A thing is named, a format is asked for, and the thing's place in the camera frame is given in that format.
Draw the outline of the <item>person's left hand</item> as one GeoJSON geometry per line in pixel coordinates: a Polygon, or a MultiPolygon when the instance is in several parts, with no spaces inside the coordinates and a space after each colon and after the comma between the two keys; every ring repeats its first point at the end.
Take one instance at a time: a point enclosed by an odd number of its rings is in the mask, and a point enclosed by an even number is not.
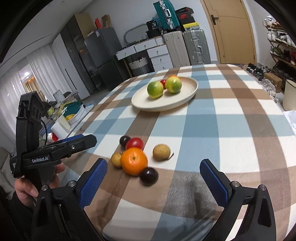
{"type": "MultiPolygon", "coordinates": [[[[55,166],[54,179],[49,184],[51,188],[58,188],[60,186],[60,180],[57,174],[63,172],[64,170],[65,166],[63,164],[55,166]]],[[[39,195],[37,188],[26,178],[18,178],[15,180],[15,192],[20,202],[27,207],[33,207],[33,198],[37,198],[39,195]]]]}

